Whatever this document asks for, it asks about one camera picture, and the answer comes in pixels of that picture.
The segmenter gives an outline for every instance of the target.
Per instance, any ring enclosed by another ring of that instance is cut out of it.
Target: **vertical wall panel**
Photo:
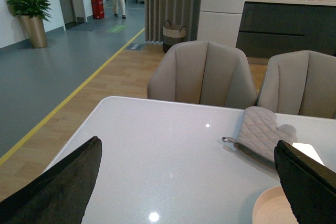
[[[172,24],[187,26],[187,40],[197,34],[192,24],[198,24],[200,0],[145,0],[145,40],[162,41],[162,28],[167,19]]]

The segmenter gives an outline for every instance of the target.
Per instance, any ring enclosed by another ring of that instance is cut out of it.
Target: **glossy table top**
[[[99,175],[82,223],[246,223],[276,171],[223,143],[243,110],[108,97],[49,167],[86,140],[102,140]],[[278,114],[336,170],[336,120]]]

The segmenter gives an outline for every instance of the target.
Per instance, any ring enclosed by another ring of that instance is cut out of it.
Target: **potted plant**
[[[19,15],[27,30],[30,41],[35,48],[47,46],[47,38],[44,31],[43,19],[51,17],[48,0],[6,0],[11,7],[13,16]]]

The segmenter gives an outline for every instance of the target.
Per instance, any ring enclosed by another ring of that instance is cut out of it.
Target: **gray floor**
[[[127,0],[127,18],[114,17],[47,33],[48,46],[0,54],[0,157],[144,27],[144,4]],[[109,33],[116,25],[126,25]],[[144,33],[134,42],[144,43]]]

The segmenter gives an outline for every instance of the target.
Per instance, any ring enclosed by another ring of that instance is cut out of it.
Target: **yellow floor line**
[[[0,158],[0,165],[10,158],[24,143],[26,143],[49,119],[54,116],[67,102],[70,101],[89,81],[91,81],[108,63],[110,63],[122,50],[124,50],[145,28],[138,32],[130,41],[120,48],[110,59],[108,59],[100,68],[98,68],[85,82],[83,82],[73,93],[66,97],[56,108],[54,108],[42,121],[40,121],[31,131],[29,131],[19,142],[17,142],[5,155]]]

